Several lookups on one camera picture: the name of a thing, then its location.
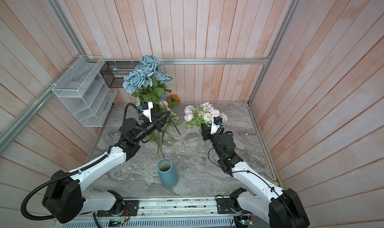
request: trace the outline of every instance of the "wall shelf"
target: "wall shelf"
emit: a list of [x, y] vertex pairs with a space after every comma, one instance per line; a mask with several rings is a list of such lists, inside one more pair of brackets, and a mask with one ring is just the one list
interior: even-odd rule
[[91, 63], [82, 56], [52, 89], [83, 126], [101, 127], [117, 95], [103, 78], [96, 79], [103, 65], [103, 58]]

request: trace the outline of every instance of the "black mesh basket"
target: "black mesh basket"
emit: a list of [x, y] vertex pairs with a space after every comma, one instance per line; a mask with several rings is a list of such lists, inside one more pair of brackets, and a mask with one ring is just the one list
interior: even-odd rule
[[101, 68], [100, 73], [110, 88], [122, 88], [124, 77], [129, 75], [140, 62], [108, 61]]

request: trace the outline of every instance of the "orange flower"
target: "orange flower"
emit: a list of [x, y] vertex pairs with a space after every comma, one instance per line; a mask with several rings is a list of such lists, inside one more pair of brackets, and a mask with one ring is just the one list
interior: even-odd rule
[[180, 99], [176, 94], [168, 95], [167, 99], [170, 99], [171, 101], [177, 101], [178, 103], [180, 103]]

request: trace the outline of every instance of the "glass vase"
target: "glass vase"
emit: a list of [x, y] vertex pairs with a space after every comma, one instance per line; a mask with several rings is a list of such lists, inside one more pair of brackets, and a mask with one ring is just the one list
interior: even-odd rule
[[203, 132], [203, 128], [200, 127], [199, 129], [199, 137], [197, 138], [197, 143], [196, 143], [196, 150], [198, 153], [200, 152], [208, 152], [211, 147], [211, 142], [210, 140], [203, 140], [203, 136], [202, 136], [202, 132]]

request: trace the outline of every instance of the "blue vase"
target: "blue vase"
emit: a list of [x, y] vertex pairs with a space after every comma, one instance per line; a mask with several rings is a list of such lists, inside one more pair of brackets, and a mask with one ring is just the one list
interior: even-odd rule
[[170, 159], [161, 159], [157, 163], [157, 172], [159, 173], [161, 183], [166, 188], [172, 188], [179, 182], [176, 168]]

